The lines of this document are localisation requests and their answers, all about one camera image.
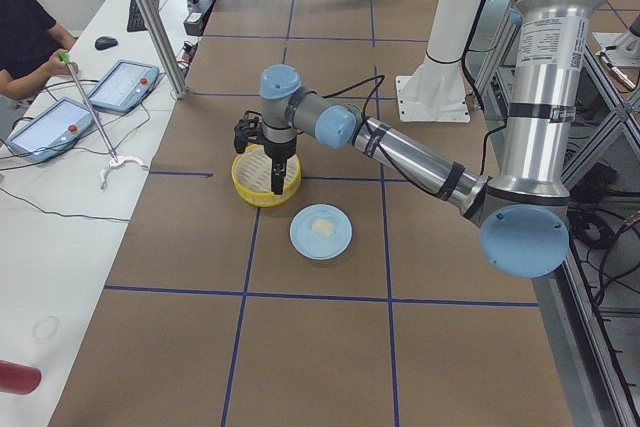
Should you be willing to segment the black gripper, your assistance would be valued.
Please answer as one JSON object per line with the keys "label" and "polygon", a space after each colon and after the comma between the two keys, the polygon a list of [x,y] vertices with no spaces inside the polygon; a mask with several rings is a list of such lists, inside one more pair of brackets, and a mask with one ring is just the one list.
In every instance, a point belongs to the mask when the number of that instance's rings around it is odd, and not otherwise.
{"label": "black gripper", "polygon": [[264,140],[264,151],[271,162],[271,191],[275,195],[283,194],[283,176],[287,173],[287,160],[296,153],[296,138],[287,142]]}

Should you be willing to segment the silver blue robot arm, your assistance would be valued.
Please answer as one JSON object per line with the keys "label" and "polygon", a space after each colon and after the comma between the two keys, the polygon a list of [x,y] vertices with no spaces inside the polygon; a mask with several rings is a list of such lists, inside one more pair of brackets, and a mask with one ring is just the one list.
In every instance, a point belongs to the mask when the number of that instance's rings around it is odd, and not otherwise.
{"label": "silver blue robot arm", "polygon": [[482,250],[497,269],[527,278],[553,271],[569,250],[569,193],[561,169],[586,37],[605,1],[513,0],[522,25],[505,152],[495,177],[472,173],[355,107],[316,94],[290,66],[265,69],[255,140],[271,159],[273,192],[283,190],[299,134],[334,149],[352,145],[455,205],[479,227]]}

